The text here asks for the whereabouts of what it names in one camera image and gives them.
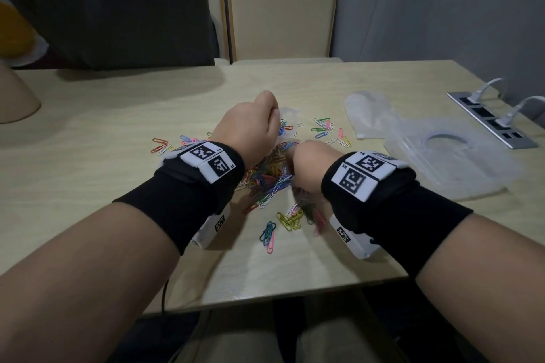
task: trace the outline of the person's leg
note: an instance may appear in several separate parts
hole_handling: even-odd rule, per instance
[[[175,363],[283,363],[272,305],[203,311]]]
[[[298,362],[406,362],[360,288],[307,296],[305,312],[308,328],[297,343]]]

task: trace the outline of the chair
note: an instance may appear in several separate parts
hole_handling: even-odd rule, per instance
[[[217,66],[229,66],[229,41],[227,38],[227,16],[225,15],[225,0],[208,0],[210,16],[216,27],[217,44],[220,48],[220,58],[215,58]]]
[[[329,58],[336,2],[228,0],[233,65],[342,62]]]

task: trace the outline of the person's left hand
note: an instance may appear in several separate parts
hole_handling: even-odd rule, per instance
[[[255,101],[229,109],[210,140],[233,148],[244,160],[246,168],[250,168],[271,153],[279,130],[278,102],[272,92],[263,91]]]

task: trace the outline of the table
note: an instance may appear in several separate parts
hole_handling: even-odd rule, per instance
[[[336,128],[344,128],[354,145],[351,150],[384,152],[383,140],[357,141],[344,114],[344,98],[358,90],[384,93],[401,117],[450,115],[479,127],[445,95],[475,91],[482,84],[453,61],[18,73],[43,107],[30,118],[0,126],[0,274],[146,181],[159,159],[150,153],[156,145],[152,138],[174,143],[179,143],[180,134],[204,138],[227,109],[265,89],[275,93],[281,106],[301,110],[305,126],[298,139],[313,138],[314,117],[331,117]],[[493,88],[485,102],[498,115],[510,109]],[[524,116],[517,116],[515,125],[541,146],[510,151],[525,166],[526,176],[507,192],[465,204],[545,244],[545,130]],[[190,245],[181,257],[168,285],[167,310],[197,310],[406,276],[384,251],[358,261],[331,227],[314,237],[313,227],[304,221],[302,229],[291,233],[279,229],[274,253],[267,255],[258,237],[278,211],[290,208],[290,191],[281,191],[246,220],[240,199],[235,196],[233,214],[209,249]],[[159,310],[160,295],[146,312]]]

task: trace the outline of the person's left arm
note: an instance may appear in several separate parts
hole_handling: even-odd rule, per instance
[[[273,149],[279,127],[278,104],[265,91],[230,109],[212,140],[249,167]],[[158,172],[13,266],[0,277],[0,361],[106,360],[213,214],[213,201],[208,188]]]

